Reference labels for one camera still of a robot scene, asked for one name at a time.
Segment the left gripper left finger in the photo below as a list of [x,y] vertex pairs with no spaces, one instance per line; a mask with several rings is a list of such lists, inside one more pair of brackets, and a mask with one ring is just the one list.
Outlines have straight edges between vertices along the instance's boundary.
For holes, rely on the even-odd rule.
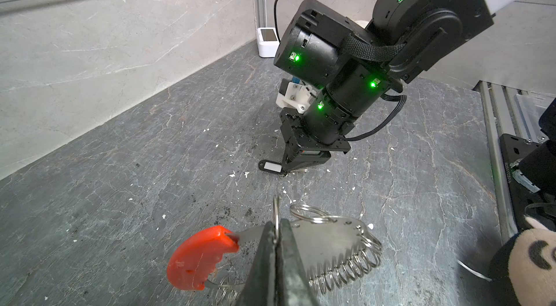
[[236,305],[271,306],[277,292],[277,237],[275,225],[267,222],[248,279]]

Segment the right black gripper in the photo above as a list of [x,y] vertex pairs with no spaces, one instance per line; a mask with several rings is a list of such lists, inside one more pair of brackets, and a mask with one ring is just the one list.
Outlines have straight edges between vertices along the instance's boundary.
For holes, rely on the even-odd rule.
[[350,144],[341,139],[331,145],[318,142],[303,128],[302,116],[295,109],[283,108],[280,119],[280,130],[285,141],[282,173],[322,165],[329,161],[331,152],[346,154],[351,150]]

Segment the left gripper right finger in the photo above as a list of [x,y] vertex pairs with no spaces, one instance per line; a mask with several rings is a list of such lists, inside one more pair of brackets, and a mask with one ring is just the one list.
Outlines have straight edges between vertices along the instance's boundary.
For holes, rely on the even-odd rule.
[[319,305],[306,277],[292,226],[287,219],[279,220],[277,305]]

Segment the small black key tag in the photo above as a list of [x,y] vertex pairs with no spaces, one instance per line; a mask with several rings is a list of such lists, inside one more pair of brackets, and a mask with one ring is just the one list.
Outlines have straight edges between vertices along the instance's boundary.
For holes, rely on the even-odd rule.
[[282,165],[274,161],[269,161],[269,160],[259,161],[258,167],[260,171],[264,171],[267,173],[283,174]]

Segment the red-handled metal key ring holder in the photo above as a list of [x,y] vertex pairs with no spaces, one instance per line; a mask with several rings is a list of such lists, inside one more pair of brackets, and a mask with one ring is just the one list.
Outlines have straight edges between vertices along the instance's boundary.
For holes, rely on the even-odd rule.
[[[307,204],[290,205],[293,221],[272,219],[243,232],[212,226],[186,239],[172,254],[167,280],[182,291],[220,291],[215,305],[318,305],[318,297],[357,281],[382,262],[382,243],[359,219]],[[241,284],[210,277],[227,254],[252,242],[256,254]]]

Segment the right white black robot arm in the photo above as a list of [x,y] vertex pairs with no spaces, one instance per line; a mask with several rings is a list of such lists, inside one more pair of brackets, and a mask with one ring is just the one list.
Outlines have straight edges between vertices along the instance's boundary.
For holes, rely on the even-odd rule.
[[349,152],[356,121],[377,101],[402,110],[405,84],[484,32],[515,0],[377,0],[359,26],[318,0],[304,0],[279,38],[276,67],[317,90],[280,115],[285,152],[259,168],[286,174]]

